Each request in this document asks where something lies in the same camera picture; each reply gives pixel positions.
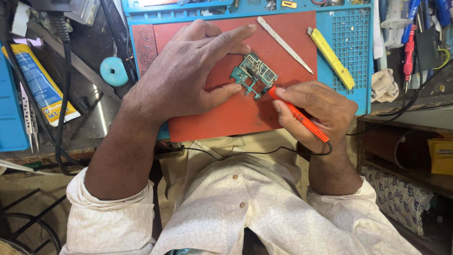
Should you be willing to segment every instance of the black cable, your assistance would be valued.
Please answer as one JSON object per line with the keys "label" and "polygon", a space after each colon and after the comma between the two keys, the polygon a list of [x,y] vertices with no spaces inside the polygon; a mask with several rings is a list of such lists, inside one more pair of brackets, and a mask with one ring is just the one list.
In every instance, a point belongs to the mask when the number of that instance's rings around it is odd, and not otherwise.
{"label": "black cable", "polygon": [[[124,20],[126,21],[126,13],[124,12],[123,1],[120,1],[120,2],[121,2],[121,11],[123,12]],[[137,67],[135,66],[135,59],[132,60],[132,58],[129,55],[129,40],[131,38],[130,38],[129,26],[127,24],[126,24],[126,29],[127,29],[127,42],[126,42],[127,57],[129,58],[129,61],[131,61],[131,64],[134,66],[134,68],[137,69]]]}
{"label": "black cable", "polygon": [[180,151],[180,150],[193,150],[193,151],[199,151],[199,152],[204,152],[206,153],[207,155],[213,157],[215,160],[217,161],[224,161],[226,160],[227,158],[231,158],[231,157],[234,157],[234,156],[238,156],[238,155],[241,155],[241,154],[271,154],[271,153],[274,153],[276,151],[278,151],[279,149],[285,149],[285,150],[288,150],[290,152],[295,152],[297,153],[298,155],[304,155],[304,156],[327,156],[329,155],[330,153],[332,153],[332,145],[330,144],[329,141],[326,142],[326,144],[329,146],[329,151],[326,152],[326,153],[311,153],[311,154],[308,154],[308,153],[300,153],[300,152],[297,152],[295,150],[292,150],[290,148],[287,148],[287,147],[284,147],[284,146],[280,146],[278,147],[277,149],[271,151],[271,152],[239,152],[239,153],[236,153],[236,154],[231,154],[229,156],[226,156],[224,158],[216,158],[214,155],[210,154],[209,152],[207,151],[204,151],[204,150],[201,150],[201,149],[196,149],[196,148],[173,148],[173,147],[165,147],[166,149],[170,149],[172,151]]}
{"label": "black cable", "polygon": [[[4,217],[4,218],[21,218],[21,219],[27,219],[29,221],[31,221],[31,220],[33,220],[35,218],[35,216],[33,216],[33,215],[20,213],[20,212],[5,213],[3,215],[0,215],[0,217]],[[53,228],[47,222],[43,221],[42,219],[38,219],[36,224],[40,225],[43,229],[45,229],[47,231],[47,233],[49,234],[49,236],[50,236],[50,238],[51,238],[51,240],[53,242],[53,245],[55,246],[55,249],[57,250],[57,255],[58,255],[60,253],[60,251],[61,251],[62,246],[61,246],[61,241],[58,238],[58,235],[55,232],[55,230],[53,230]]]}
{"label": "black cable", "polygon": [[[109,10],[107,8],[106,0],[100,0],[100,2],[101,2],[102,11],[104,12],[104,15],[106,16],[107,24],[109,25],[109,28],[110,28],[110,31],[112,33],[113,39],[114,39],[114,41],[116,43],[116,47],[119,49],[119,52],[121,52],[121,55],[123,55],[124,59],[126,59],[126,56],[129,56],[129,53],[127,52],[127,49],[126,50],[124,49],[124,47],[121,44],[122,41],[120,40],[120,38],[116,34],[112,18],[110,16]],[[129,67],[127,69],[129,69],[129,74],[130,74],[130,76],[132,78],[132,81],[135,83],[136,82],[136,76],[135,76],[136,68],[135,68],[135,65],[132,64],[131,61],[126,61],[126,64],[129,65]]]}
{"label": "black cable", "polygon": [[66,109],[67,103],[69,100],[69,88],[71,86],[71,69],[72,69],[72,61],[71,61],[71,47],[69,44],[69,33],[66,26],[65,17],[63,13],[58,15],[51,16],[53,24],[57,28],[58,36],[63,42],[63,49],[64,49],[64,58],[66,59],[66,73],[65,73],[65,81],[63,83],[63,98],[61,102],[60,108],[60,116],[58,118],[58,126],[57,126],[57,137],[55,138],[55,160],[57,161],[58,166],[60,167],[61,172],[67,176],[75,176],[76,173],[69,173],[65,166],[63,165],[63,161],[61,160],[61,143],[63,140],[63,124],[64,118],[66,116]]}
{"label": "black cable", "polygon": [[[393,116],[393,115],[396,115],[395,117],[379,124],[379,125],[375,125],[373,127],[370,127],[369,129],[366,129],[364,131],[361,131],[361,132],[358,132],[358,133],[355,133],[355,134],[346,134],[347,136],[356,136],[356,135],[361,135],[365,132],[368,132],[368,131],[371,131],[371,130],[375,130],[375,129],[378,129],[384,125],[386,125],[387,123],[390,123],[394,120],[396,120],[397,118],[401,117],[401,115],[403,115],[405,112],[408,112],[409,111],[409,108],[411,108],[415,102],[417,101],[417,99],[420,97],[420,94],[421,94],[421,91],[422,89],[426,86],[426,84],[428,84],[428,81],[432,80],[433,77],[435,77],[438,73],[440,73],[445,67],[447,67],[448,65],[450,65],[452,62],[453,62],[453,59],[449,60],[443,67],[439,68],[437,70],[437,72],[435,72],[431,77],[429,77],[428,79],[426,79],[425,82],[423,82],[423,72],[421,71],[421,68],[420,68],[420,59],[419,59],[419,54],[418,54],[418,47],[415,48],[415,51],[416,51],[416,57],[417,57],[417,64],[418,64],[418,67],[419,67],[419,74],[420,74],[420,86],[419,86],[419,89],[417,90],[417,92],[415,93],[414,96],[411,97],[411,99],[409,100],[409,102],[407,103],[406,106],[404,106],[401,110],[395,112],[395,113],[386,113],[386,114],[378,114],[376,116],[379,116],[379,117],[385,117],[385,116]],[[414,110],[410,110],[411,112],[415,112],[415,111],[423,111],[424,108],[421,108],[421,109],[414,109]]]}
{"label": "black cable", "polygon": [[[421,90],[426,86],[427,82],[430,81],[436,74],[438,74],[440,71],[442,71],[445,67],[447,67],[448,65],[450,65],[451,63],[453,62],[453,59],[449,60],[443,67],[439,68],[437,70],[437,72],[435,72],[431,77],[429,77],[428,79],[426,79],[426,81],[423,83],[423,85],[420,86],[420,88],[417,90],[417,92],[415,93],[415,95],[410,99],[410,101],[414,101],[415,103],[415,100],[417,100],[419,97],[420,97],[420,94],[421,94]],[[399,114],[401,111],[408,111],[407,109],[409,109],[410,107],[407,107],[407,105],[405,107],[403,107],[402,109],[400,109],[399,111],[397,112],[394,112],[394,113],[385,113],[385,114],[377,114],[376,116],[379,116],[379,117],[386,117],[386,116],[392,116],[392,115],[397,115]]]}
{"label": "black cable", "polygon": [[[14,42],[11,40],[8,16],[9,16],[9,12],[6,8],[6,3],[3,0],[0,0],[0,40],[3,44],[3,46],[5,47],[6,53],[10,59],[11,65],[13,66],[13,70],[17,74],[19,82],[24,87],[25,94],[28,96],[31,106],[33,107],[33,109],[35,109],[36,118],[38,120],[38,123],[40,124],[40,126],[44,130],[44,132],[50,138],[50,142],[52,143],[52,145],[55,147],[57,145],[56,140],[52,135],[52,131],[50,130],[42,111],[37,110],[37,109],[41,109],[41,107],[39,106],[38,102],[34,98],[27,80],[24,79],[24,77],[25,77],[24,72],[23,72],[22,68],[20,67],[19,62],[16,58],[16,55],[14,54],[13,49],[11,47],[11,43],[14,43]],[[61,150],[61,156],[66,158],[66,160],[70,163],[77,164],[77,165],[83,165],[80,161],[77,161],[77,160],[73,159],[72,157],[70,157],[64,150]]]}
{"label": "black cable", "polygon": [[453,106],[453,103],[448,103],[448,104],[443,104],[443,105],[438,105],[438,106],[432,106],[432,107],[419,108],[419,109],[413,109],[413,110],[407,110],[406,112],[429,111],[429,110],[447,108],[447,107],[450,107],[450,106]]}
{"label": "black cable", "polygon": [[[29,102],[31,103],[31,106],[33,109],[41,109],[39,107],[38,103],[36,102],[36,99],[33,96],[33,93],[30,90],[30,87],[28,85],[28,82],[26,79],[24,79],[25,75],[22,71],[22,69],[19,66],[19,62],[16,58],[16,55],[13,52],[13,49],[11,48],[10,42],[7,40],[2,40],[2,44],[5,47],[6,53],[8,54],[8,57],[11,60],[11,65],[13,66],[14,71],[17,73],[17,76],[19,78],[19,82],[22,83],[22,86],[24,87],[25,94],[27,94],[29,98]],[[52,135],[52,131],[50,130],[46,120],[43,117],[42,111],[35,111],[36,112],[36,118],[38,119],[38,122],[40,126],[44,129],[44,132],[49,136],[50,142],[52,145],[55,146],[55,138]],[[71,162],[73,164],[81,165],[81,163],[73,158],[71,158],[65,151],[61,151],[61,155],[68,160],[68,162]]]}

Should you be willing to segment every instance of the blue tape roll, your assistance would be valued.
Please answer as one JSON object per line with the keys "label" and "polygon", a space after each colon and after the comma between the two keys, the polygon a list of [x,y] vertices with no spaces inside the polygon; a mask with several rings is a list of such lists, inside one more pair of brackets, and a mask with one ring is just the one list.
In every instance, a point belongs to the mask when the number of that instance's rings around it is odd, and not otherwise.
{"label": "blue tape roll", "polygon": [[108,84],[114,87],[122,86],[128,80],[123,61],[117,57],[108,57],[102,61],[101,76]]}

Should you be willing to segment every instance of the blue tray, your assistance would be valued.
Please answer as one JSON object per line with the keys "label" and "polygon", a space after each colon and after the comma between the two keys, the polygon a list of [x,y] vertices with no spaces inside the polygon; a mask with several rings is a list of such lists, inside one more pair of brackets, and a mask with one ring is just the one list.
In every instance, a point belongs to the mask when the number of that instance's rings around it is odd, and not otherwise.
{"label": "blue tray", "polygon": [[28,147],[30,144],[11,66],[0,51],[0,152],[22,151]]}
{"label": "blue tray", "polygon": [[[316,27],[321,31],[341,63],[348,68],[356,85],[353,89],[346,90],[319,50],[318,80],[355,101],[359,106],[356,115],[370,113],[373,68],[373,0],[360,5],[353,5],[351,1],[342,0],[344,5],[326,7],[319,7],[311,0],[293,0],[297,3],[296,9],[282,7],[281,0],[276,0],[277,9],[274,11],[265,10],[268,4],[266,0],[240,0],[238,8],[234,7],[234,0],[201,0],[198,3],[185,5],[168,4],[146,7],[141,7],[138,0],[122,1],[132,45],[134,45],[132,25],[177,23],[196,19],[220,20],[315,10]],[[220,8],[225,10],[224,14],[201,16],[204,10]],[[158,138],[169,138],[168,131],[161,132]]]}

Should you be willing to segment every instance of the circuit board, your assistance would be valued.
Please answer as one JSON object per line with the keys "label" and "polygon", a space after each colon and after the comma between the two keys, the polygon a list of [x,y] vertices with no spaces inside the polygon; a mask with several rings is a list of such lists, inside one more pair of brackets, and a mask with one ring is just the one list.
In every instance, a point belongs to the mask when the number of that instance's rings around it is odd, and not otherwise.
{"label": "circuit board", "polygon": [[[255,93],[254,99],[259,100],[261,96],[272,87],[272,84],[277,80],[278,75],[276,75],[265,63],[263,63],[255,52],[250,52],[244,56],[244,60],[239,64],[239,66],[236,66],[233,69],[230,78],[235,78],[236,83],[241,84],[247,89],[245,95],[253,92]],[[248,78],[253,81],[250,86],[246,84],[246,80]],[[261,90],[261,92],[256,92],[253,89],[253,85],[258,80],[262,81],[265,85],[265,88]]]}

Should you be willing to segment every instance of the yellow tube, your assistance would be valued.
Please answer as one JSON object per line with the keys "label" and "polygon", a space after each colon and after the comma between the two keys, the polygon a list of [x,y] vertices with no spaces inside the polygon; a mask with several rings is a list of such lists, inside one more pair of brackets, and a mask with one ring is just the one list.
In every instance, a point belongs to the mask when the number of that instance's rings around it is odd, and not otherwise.
{"label": "yellow tube", "polygon": [[[24,72],[25,78],[27,79],[27,83],[30,86],[34,98],[41,107],[41,110],[50,125],[56,127],[60,116],[63,93],[38,61],[28,45],[11,44],[11,48],[13,49],[19,65]],[[6,53],[4,46],[1,50],[8,58],[8,54]],[[68,102],[64,121],[66,122],[79,116],[80,113],[70,102]]]}

